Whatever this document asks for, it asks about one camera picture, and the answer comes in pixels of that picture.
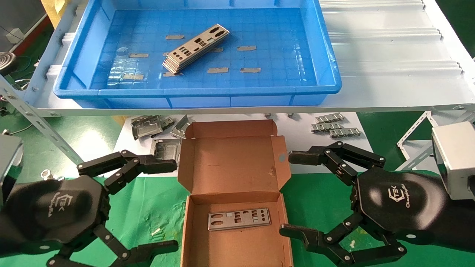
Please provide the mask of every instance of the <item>cardboard box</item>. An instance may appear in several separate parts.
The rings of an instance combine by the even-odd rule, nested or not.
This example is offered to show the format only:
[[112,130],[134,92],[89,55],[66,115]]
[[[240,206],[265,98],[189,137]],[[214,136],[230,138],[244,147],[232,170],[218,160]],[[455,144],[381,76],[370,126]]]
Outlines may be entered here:
[[[273,120],[192,123],[181,144],[178,182],[187,198],[181,267],[291,267],[279,190],[290,179]],[[208,213],[268,208],[271,225],[208,231]]]

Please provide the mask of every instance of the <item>metal bracket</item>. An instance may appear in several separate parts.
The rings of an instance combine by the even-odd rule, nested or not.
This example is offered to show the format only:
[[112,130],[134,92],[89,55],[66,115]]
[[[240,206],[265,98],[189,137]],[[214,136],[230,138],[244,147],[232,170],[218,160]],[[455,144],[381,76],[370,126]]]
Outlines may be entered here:
[[185,132],[188,126],[190,126],[193,122],[195,122],[192,119],[189,119],[188,116],[184,116],[177,124],[176,126],[171,130],[171,134],[175,135],[176,137],[186,139],[185,137]]
[[72,162],[79,164],[84,162],[74,149],[46,122],[40,117],[34,108],[25,103],[15,92],[10,83],[0,76],[0,93],[5,95],[12,104],[27,120],[29,120],[46,138],[59,148]]
[[[428,119],[432,127],[440,126],[435,118],[432,116],[432,111],[424,112],[419,119],[415,121],[415,123],[409,128],[409,130],[401,137],[401,139],[396,143],[398,148],[401,150],[404,158],[406,161],[402,163],[396,171],[408,171],[408,170],[416,170],[416,166],[421,163],[424,159],[426,159],[432,153],[432,142],[427,142],[427,144],[423,145],[414,155],[409,155],[406,149],[404,148],[404,142],[409,138],[409,136],[415,131],[415,129],[425,120]],[[466,111],[462,115],[460,115],[456,120],[454,120],[451,124],[464,122],[464,121],[475,121],[475,111]]]

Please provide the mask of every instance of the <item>green table mat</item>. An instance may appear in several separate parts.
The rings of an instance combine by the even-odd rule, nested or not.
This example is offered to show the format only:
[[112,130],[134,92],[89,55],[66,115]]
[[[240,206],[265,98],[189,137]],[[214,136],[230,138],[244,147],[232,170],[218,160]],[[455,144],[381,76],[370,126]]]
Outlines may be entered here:
[[[329,231],[351,215],[350,187],[333,174],[293,175],[282,188],[289,223]],[[111,196],[107,228],[127,247],[177,240],[180,243],[188,192],[176,178],[136,178],[118,194]],[[416,246],[403,242],[408,253],[387,266],[449,267],[473,266],[475,254],[436,246]],[[343,242],[350,250],[381,246],[364,230],[357,229]],[[292,240],[295,267],[333,267],[324,256],[303,250]],[[0,267],[44,267],[55,252],[43,255],[18,255],[0,259]],[[159,255],[152,267],[179,267],[180,251]],[[109,266],[115,255],[97,239],[72,260],[95,267]]]

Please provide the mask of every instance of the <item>black robotic palm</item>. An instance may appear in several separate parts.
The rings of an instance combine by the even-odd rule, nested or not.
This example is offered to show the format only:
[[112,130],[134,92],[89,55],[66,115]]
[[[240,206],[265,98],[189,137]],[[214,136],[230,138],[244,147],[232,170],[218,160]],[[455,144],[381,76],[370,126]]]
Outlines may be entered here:
[[[358,176],[343,160],[368,170]],[[440,177],[387,172],[383,157],[343,142],[290,152],[289,162],[325,165],[352,186],[353,214],[330,232],[288,224],[280,227],[282,236],[302,240],[307,251],[326,255],[338,266],[396,261],[407,252],[398,240],[475,252],[475,201],[451,200]],[[339,242],[358,226],[385,246],[351,253],[343,249]]]
[[[90,267],[69,258],[99,237],[117,255],[112,267],[150,265],[156,255],[177,251],[177,241],[126,249],[105,228],[109,195],[142,172],[172,172],[176,168],[173,160],[158,161],[152,155],[137,156],[124,150],[78,165],[80,176],[73,180],[15,184],[0,211],[0,257],[59,249],[48,260],[48,267]],[[92,179],[116,169],[104,186]]]

